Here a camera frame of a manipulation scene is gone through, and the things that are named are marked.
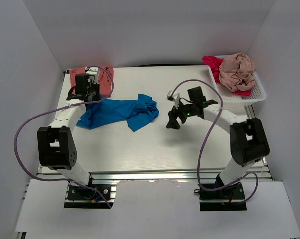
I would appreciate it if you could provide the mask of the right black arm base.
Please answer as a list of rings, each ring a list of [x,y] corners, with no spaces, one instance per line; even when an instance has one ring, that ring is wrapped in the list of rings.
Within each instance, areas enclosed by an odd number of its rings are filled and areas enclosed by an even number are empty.
[[[241,183],[218,191],[194,189],[199,197],[201,212],[246,211],[245,194]]]

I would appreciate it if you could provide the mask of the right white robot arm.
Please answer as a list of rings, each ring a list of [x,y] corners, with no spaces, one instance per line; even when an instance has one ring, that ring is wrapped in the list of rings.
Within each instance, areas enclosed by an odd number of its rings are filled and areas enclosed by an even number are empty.
[[[214,191],[238,183],[247,171],[270,152],[269,144],[258,118],[246,119],[226,109],[215,100],[207,100],[201,87],[188,90],[190,101],[183,104],[178,92],[169,91],[167,99],[174,102],[168,112],[168,129],[180,129],[188,117],[197,116],[217,125],[230,135],[231,159],[215,180]]]

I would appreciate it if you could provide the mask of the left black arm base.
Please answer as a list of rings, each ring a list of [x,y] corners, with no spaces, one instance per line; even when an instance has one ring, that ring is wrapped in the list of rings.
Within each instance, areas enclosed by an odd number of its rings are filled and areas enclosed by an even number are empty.
[[[111,184],[92,184],[112,206],[114,204],[114,186]],[[69,185],[66,193],[65,209],[110,209],[103,197],[93,191],[79,186]]]

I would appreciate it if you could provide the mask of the blue t-shirt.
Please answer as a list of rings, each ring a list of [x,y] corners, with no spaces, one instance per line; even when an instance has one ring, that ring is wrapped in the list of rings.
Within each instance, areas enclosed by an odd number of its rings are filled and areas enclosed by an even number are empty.
[[[95,129],[126,121],[128,127],[136,132],[150,124],[158,115],[157,102],[151,96],[139,94],[136,100],[105,99],[100,103],[87,105],[77,126]]]

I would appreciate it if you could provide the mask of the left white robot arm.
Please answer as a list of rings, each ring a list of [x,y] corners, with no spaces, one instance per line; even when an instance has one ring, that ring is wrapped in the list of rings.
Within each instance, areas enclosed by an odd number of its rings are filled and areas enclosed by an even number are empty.
[[[89,184],[90,173],[77,162],[72,131],[86,112],[84,103],[101,99],[98,76],[98,72],[92,71],[76,74],[75,86],[67,94],[66,108],[48,127],[37,132],[40,165],[84,186]]]

